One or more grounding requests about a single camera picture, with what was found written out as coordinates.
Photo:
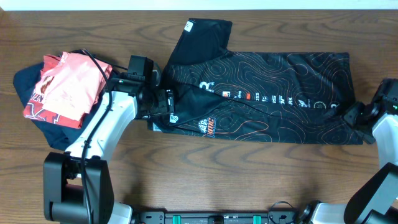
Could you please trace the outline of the black printed cycling jersey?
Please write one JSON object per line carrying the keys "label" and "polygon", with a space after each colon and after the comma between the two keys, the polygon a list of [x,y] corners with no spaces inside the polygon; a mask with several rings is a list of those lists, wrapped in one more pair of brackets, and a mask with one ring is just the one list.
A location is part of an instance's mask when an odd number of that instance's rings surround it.
{"label": "black printed cycling jersey", "polygon": [[343,120],[356,101],[346,52],[235,52],[233,24],[191,18],[162,73],[174,112],[163,133],[237,141],[360,145]]}

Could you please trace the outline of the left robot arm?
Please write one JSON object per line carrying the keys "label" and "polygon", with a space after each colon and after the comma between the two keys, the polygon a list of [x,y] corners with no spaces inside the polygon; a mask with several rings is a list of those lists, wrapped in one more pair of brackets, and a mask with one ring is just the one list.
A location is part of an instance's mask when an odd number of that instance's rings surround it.
{"label": "left robot arm", "polygon": [[109,161],[136,116],[167,114],[171,90],[159,89],[161,73],[122,73],[110,78],[99,107],[63,153],[44,160],[44,217],[58,223],[138,223],[131,206],[115,201]]}

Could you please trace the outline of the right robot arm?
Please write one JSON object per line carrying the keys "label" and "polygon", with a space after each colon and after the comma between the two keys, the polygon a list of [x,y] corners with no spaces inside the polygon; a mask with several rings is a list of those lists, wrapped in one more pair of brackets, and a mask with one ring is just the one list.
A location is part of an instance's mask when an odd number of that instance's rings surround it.
{"label": "right robot arm", "polygon": [[397,79],[385,78],[372,101],[356,102],[343,120],[366,143],[377,145],[379,171],[347,204],[313,202],[297,223],[397,223]]}

